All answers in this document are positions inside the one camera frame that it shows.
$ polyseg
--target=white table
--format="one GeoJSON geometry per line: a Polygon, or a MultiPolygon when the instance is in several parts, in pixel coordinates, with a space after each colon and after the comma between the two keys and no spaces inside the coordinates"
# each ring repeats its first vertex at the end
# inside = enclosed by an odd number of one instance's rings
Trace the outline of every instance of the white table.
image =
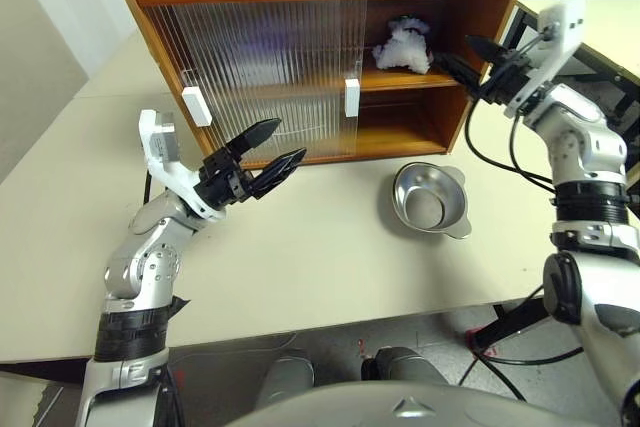
{"type": "MultiPolygon", "coordinates": [[[[139,35],[63,110],[0,185],[0,361],[93,351],[111,251],[142,198],[140,109],[176,111],[139,35]]],[[[182,154],[201,154],[178,113],[182,154]]],[[[510,122],[481,104],[472,135],[506,161],[510,122]]],[[[525,168],[549,174],[542,142],[522,129],[525,168]]],[[[159,192],[161,186],[154,184],[159,192]]],[[[528,294],[553,252],[549,195],[476,159],[462,136],[448,156],[307,166],[260,201],[229,208],[199,233],[175,285],[192,302],[170,346],[496,303],[528,294]],[[409,161],[466,177],[473,233],[459,241],[407,231],[389,203],[409,161]]]]}

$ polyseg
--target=white fluffy object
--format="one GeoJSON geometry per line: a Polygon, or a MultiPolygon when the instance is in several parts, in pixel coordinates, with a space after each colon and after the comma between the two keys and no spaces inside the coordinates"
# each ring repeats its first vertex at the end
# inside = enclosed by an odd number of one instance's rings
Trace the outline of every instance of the white fluffy object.
{"type": "Polygon", "coordinates": [[[387,43],[373,48],[373,57],[379,69],[391,67],[409,67],[418,74],[426,74],[429,70],[427,43],[424,34],[429,26],[419,19],[404,17],[389,22],[391,38],[387,43]]]}

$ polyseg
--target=gray floor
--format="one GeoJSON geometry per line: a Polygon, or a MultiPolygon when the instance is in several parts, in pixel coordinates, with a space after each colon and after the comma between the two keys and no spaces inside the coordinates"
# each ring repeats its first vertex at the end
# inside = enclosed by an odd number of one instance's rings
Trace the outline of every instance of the gray floor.
{"type": "MultiPolygon", "coordinates": [[[[315,365],[316,385],[359,380],[362,359],[389,345],[416,350],[450,383],[456,383],[472,360],[464,346],[465,332],[494,319],[493,308],[475,307],[179,348],[172,351],[171,365],[180,385],[187,424],[219,426],[252,410],[261,380],[283,348],[307,351],[315,365]]],[[[498,344],[495,355],[540,358],[576,346],[577,341],[567,327],[548,321],[498,344]]],[[[500,366],[500,369],[532,404],[603,426],[619,425],[615,409],[584,355],[550,366],[500,366]]],[[[506,387],[482,365],[476,365],[465,385],[511,397],[506,387]]],[[[41,409],[58,389],[59,386],[47,389],[41,409]]],[[[78,390],[65,388],[40,427],[71,425],[78,397],[78,390]]]]}

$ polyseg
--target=metal bowl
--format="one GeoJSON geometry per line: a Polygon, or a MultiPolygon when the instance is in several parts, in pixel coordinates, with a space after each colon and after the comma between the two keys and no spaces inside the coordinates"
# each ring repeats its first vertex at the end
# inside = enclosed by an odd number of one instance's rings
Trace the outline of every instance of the metal bowl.
{"type": "Polygon", "coordinates": [[[393,207],[412,229],[464,239],[471,224],[463,184],[463,173],[454,167],[412,162],[396,174],[393,207]]]}

